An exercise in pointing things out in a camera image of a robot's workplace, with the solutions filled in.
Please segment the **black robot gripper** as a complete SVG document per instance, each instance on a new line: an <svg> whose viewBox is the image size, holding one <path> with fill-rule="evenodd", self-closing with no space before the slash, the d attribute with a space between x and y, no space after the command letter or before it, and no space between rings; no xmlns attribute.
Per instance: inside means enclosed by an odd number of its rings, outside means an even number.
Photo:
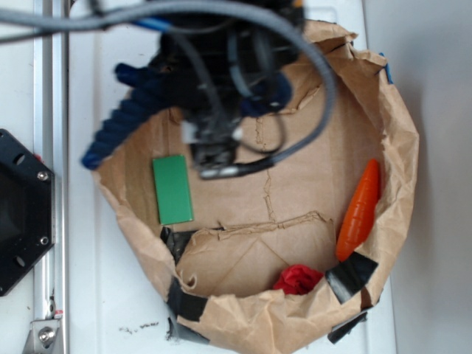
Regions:
<svg viewBox="0 0 472 354"><path fill-rule="evenodd" d="M235 163L240 138L237 128L211 127L211 113L182 109L182 142L188 146L192 168L202 180L238 177L242 168Z"/></svg>

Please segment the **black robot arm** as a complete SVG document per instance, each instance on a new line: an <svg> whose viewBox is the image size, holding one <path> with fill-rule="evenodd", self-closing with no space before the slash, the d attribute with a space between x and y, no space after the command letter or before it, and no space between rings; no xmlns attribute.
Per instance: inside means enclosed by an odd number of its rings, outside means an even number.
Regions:
<svg viewBox="0 0 472 354"><path fill-rule="evenodd" d="M293 96L282 68L299 50L280 35L230 15L169 15L173 32L163 34L149 68L164 74L165 99L184 114L183 142L202 179L232 178L272 166L287 140L280 116ZM249 146L241 123L272 115L278 143ZM262 159L237 163L237 149Z"/></svg>

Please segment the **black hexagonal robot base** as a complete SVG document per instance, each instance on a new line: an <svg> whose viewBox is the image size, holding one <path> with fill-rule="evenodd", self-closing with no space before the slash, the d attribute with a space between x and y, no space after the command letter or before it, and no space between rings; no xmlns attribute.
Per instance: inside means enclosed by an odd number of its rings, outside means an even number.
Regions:
<svg viewBox="0 0 472 354"><path fill-rule="evenodd" d="M54 173L1 129L1 295L6 296L53 244Z"/></svg>

